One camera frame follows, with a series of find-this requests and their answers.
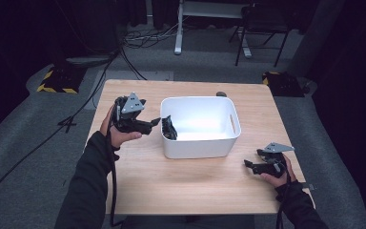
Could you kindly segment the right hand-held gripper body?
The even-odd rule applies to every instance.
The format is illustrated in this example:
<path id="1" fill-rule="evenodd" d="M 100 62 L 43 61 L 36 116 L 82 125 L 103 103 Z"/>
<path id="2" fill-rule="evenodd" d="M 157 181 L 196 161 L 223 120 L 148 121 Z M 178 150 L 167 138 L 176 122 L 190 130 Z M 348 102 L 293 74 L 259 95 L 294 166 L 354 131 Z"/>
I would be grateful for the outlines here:
<path id="1" fill-rule="evenodd" d="M 293 146 L 287 146 L 280 143 L 271 142 L 263 150 L 268 153 L 267 156 L 262 157 L 264 164 L 258 164 L 260 175 L 269 174 L 274 177 L 281 177 L 287 169 L 286 161 L 283 153 L 293 151 Z"/>

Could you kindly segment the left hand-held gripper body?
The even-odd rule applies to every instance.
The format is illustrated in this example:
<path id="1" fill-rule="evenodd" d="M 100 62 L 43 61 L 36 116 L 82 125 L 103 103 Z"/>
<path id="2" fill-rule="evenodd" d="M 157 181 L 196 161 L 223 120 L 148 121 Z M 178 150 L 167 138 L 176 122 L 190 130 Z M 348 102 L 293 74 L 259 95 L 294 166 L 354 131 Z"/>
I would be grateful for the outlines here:
<path id="1" fill-rule="evenodd" d="M 121 133 L 139 132 L 148 135 L 153 124 L 137 119 L 145 108 L 145 102 L 146 100 L 139 99 L 136 93 L 117 97 L 112 111 L 112 125 Z"/>

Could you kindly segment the black spiked object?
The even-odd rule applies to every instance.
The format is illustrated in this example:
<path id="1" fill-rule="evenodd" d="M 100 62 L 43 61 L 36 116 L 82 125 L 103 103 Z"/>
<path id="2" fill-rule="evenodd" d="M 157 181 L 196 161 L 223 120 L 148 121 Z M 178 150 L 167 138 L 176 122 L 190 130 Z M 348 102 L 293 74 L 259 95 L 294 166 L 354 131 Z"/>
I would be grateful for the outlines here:
<path id="1" fill-rule="evenodd" d="M 162 118 L 162 135 L 169 140 L 177 140 L 177 131 L 169 115 Z"/>

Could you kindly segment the white plastic bin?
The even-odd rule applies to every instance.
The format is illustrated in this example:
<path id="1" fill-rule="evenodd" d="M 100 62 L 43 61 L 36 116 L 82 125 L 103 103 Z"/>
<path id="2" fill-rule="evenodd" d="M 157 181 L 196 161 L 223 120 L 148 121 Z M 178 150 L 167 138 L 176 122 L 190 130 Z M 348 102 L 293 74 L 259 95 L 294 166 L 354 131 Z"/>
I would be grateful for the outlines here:
<path id="1" fill-rule="evenodd" d="M 226 156 L 241 134 L 234 103 L 224 96 L 168 97 L 161 102 L 160 116 L 169 119 L 176 138 L 165 137 L 167 158 L 207 158 Z"/>

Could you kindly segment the person's right hand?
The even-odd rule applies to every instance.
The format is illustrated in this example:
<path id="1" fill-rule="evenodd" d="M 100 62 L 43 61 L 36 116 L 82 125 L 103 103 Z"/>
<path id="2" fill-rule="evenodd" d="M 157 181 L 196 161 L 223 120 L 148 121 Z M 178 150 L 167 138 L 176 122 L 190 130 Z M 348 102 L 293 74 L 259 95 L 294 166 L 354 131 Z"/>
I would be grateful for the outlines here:
<path id="1" fill-rule="evenodd" d="M 266 182 L 270 183 L 275 188 L 280 187 L 284 184 L 287 184 L 288 182 L 297 181 L 295 173 L 292 169 L 291 161 L 286 156 L 283 156 L 283 157 L 286 161 L 287 171 L 280 178 L 271 176 L 269 174 L 261 174 L 260 175 Z"/>

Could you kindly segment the person's left hand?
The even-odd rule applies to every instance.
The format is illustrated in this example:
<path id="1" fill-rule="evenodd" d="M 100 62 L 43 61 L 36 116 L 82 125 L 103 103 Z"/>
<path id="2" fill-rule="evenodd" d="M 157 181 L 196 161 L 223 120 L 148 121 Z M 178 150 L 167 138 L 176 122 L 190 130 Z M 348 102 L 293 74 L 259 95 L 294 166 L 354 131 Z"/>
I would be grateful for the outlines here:
<path id="1" fill-rule="evenodd" d="M 112 110 L 113 110 L 113 107 L 110 107 L 106 114 L 106 117 L 102 121 L 99 132 L 103 136 L 107 136 L 107 135 L 111 136 L 111 144 L 113 147 L 120 148 L 124 142 L 139 139 L 142 137 L 142 134 L 139 132 L 122 133 L 122 132 L 119 132 L 115 127 L 113 127 L 111 125 Z"/>

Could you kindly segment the black yellow striped floor plate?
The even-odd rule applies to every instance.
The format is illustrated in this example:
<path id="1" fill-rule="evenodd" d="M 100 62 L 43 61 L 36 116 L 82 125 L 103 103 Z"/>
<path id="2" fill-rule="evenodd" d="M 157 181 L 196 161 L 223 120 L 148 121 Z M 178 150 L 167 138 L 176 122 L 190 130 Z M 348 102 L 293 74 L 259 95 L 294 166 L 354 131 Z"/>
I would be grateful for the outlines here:
<path id="1" fill-rule="evenodd" d="M 262 83 L 267 85 L 273 96 L 303 97 L 297 79 L 287 73 L 265 72 Z"/>
<path id="2" fill-rule="evenodd" d="M 86 68 L 51 67 L 37 88 L 38 92 L 78 94 Z"/>

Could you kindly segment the black chair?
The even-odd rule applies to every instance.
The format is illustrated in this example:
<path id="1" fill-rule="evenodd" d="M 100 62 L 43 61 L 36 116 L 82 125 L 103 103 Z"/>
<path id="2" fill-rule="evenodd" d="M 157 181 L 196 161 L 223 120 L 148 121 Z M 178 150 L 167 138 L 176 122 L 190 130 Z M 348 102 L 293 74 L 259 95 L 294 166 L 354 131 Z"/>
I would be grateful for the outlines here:
<path id="1" fill-rule="evenodd" d="M 248 6 L 241 10 L 241 22 L 235 28 L 230 41 L 238 35 L 239 46 L 234 64 L 237 66 L 240 54 L 248 43 L 245 41 L 247 34 L 267 35 L 268 38 L 261 44 L 256 45 L 256 49 L 266 49 L 266 44 L 276 35 L 283 34 L 283 39 L 279 47 L 272 47 L 278 50 L 274 66 L 280 59 L 285 43 L 290 31 L 295 26 L 296 11 L 293 4 L 284 3 L 281 0 L 250 0 Z"/>

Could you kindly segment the white desk frame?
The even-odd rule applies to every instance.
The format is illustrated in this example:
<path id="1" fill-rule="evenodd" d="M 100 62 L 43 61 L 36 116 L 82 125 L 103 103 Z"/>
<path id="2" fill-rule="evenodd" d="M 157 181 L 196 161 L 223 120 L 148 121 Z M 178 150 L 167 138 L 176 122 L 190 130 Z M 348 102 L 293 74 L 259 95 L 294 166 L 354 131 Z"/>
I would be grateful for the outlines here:
<path id="1" fill-rule="evenodd" d="M 185 16 L 240 19 L 243 7 L 245 7 L 245 4 L 179 0 L 174 53 L 176 55 L 182 53 L 183 19 Z"/>

